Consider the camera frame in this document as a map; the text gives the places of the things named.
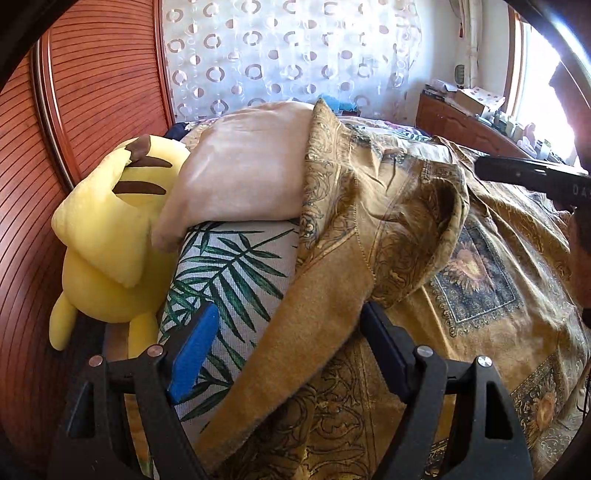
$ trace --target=blue clamp pad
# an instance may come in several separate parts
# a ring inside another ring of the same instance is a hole
[[[172,361],[171,380],[167,389],[169,399],[174,405],[182,403],[190,394],[199,376],[201,366],[211,350],[213,340],[219,330],[219,312],[215,304],[205,302],[181,331],[184,329],[191,331],[183,344],[180,345]]]

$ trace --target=beige pillow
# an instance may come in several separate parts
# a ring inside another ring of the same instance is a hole
[[[171,251],[205,221],[287,220],[301,212],[313,105],[274,102],[217,120],[183,164],[152,231]]]

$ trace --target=white curtain with circle pattern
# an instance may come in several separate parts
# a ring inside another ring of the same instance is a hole
[[[163,0],[177,121],[331,95],[402,118],[421,43],[414,0]]]

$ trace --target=plush tail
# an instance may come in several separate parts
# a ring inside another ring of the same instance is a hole
[[[49,341],[56,350],[67,347],[76,324],[78,310],[62,292],[49,317]]]

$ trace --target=yellow plush toy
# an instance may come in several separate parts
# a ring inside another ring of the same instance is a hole
[[[108,323],[129,323],[128,354],[156,342],[177,256],[150,244],[151,225],[189,151],[180,142],[143,135],[119,145],[57,208],[51,226],[66,245],[63,292],[53,307],[49,338],[63,350],[78,311]]]

